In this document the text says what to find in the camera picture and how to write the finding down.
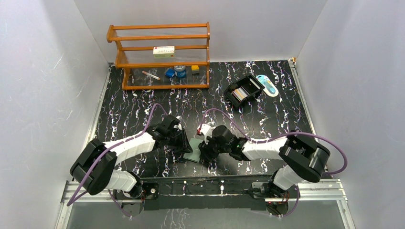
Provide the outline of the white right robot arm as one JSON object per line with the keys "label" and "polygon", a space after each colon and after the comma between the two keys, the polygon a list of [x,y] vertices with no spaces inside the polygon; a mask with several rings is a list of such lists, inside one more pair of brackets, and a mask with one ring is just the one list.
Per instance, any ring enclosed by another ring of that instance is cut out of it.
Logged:
{"label": "white right robot arm", "polygon": [[197,130],[203,137],[199,144],[200,158],[212,162],[220,154],[238,161],[279,159],[286,164],[268,183],[252,184],[246,193],[253,198],[281,198],[289,188],[301,181],[318,183],[330,157],[330,150],[308,133],[292,131],[276,140],[255,140],[237,137],[226,126],[212,128],[203,124]]}

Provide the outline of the mint green card holder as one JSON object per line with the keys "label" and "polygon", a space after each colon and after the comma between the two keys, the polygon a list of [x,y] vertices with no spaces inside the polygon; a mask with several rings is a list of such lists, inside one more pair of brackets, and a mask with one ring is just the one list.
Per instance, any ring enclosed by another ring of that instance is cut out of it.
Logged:
{"label": "mint green card holder", "polygon": [[197,139],[197,138],[191,138],[190,139],[190,146],[192,148],[192,152],[191,153],[185,153],[183,155],[183,158],[188,160],[188,161],[192,161],[195,163],[199,163],[201,158],[201,151],[199,149],[199,144],[203,143],[204,141],[202,139]]}

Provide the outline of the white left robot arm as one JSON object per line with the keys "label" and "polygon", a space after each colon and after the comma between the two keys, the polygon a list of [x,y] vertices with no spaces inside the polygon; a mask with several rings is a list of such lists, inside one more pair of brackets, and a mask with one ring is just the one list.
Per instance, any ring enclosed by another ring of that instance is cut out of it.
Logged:
{"label": "white left robot arm", "polygon": [[171,146],[181,153],[190,153],[186,132],[179,118],[167,115],[163,120],[147,127],[145,132],[110,142],[94,138],[84,148],[70,168],[71,176],[82,183],[90,195],[105,189],[120,190],[130,198],[139,198],[143,182],[131,171],[117,170],[127,159]]}

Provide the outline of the black card storage box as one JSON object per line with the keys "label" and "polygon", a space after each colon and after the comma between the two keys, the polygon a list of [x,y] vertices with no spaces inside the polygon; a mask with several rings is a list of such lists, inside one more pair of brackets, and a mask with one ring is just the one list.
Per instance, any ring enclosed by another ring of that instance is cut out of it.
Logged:
{"label": "black card storage box", "polygon": [[265,87],[253,76],[245,76],[230,85],[223,93],[233,108],[239,109],[247,102],[257,99]]}

